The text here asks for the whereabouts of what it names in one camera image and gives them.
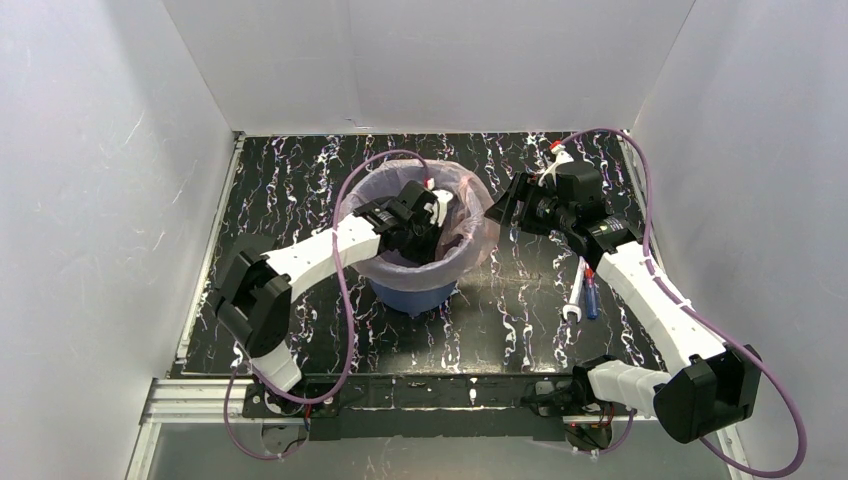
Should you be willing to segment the pink plastic trash bag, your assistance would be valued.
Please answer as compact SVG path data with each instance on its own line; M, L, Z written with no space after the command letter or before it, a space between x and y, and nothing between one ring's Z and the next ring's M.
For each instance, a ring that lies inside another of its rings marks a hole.
M424 292L452 284L492 253L500 227L485 217L494 204L488 188L472 171L452 161L389 160L368 173L346 193L337 208L343 217L370 201L393 197L408 182L424 178L437 190L453 195L446 207L442 231L435 241L433 259L427 263L405 259L393 248L378 257L358 262L357 272L376 284L403 292Z

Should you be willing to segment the blue plastic trash bin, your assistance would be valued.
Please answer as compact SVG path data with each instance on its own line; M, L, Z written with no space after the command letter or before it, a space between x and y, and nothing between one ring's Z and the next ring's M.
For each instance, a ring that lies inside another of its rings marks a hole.
M401 291L370 280L376 297L387 307L416 317L421 313L438 308L453 294L457 283L452 282L426 291Z

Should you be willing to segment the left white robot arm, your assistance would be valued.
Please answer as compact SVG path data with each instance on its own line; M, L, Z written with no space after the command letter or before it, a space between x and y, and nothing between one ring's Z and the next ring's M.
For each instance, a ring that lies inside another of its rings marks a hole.
M399 194L360 205L336 226L292 246L276 249L269 239L243 237L216 286L213 308L267 389L303 405L324 401L290 392L302 379L286 344L292 302L328 277L346 293L345 268L385 252L414 264L432 260L453 199L447 190L410 181Z

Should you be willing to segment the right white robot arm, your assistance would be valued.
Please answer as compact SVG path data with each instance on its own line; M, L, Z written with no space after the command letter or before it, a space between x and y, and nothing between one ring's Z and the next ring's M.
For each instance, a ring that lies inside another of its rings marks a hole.
M759 356L733 347L685 311L686 302L650 267L642 237L605 203L602 176L586 162L566 163L554 180L517 174L486 217L532 234L559 232L568 247L609 285L648 331L665 371L602 355L572 369L567 388L552 391L573 405L616 403L657 418L679 443L750 418L760 382Z

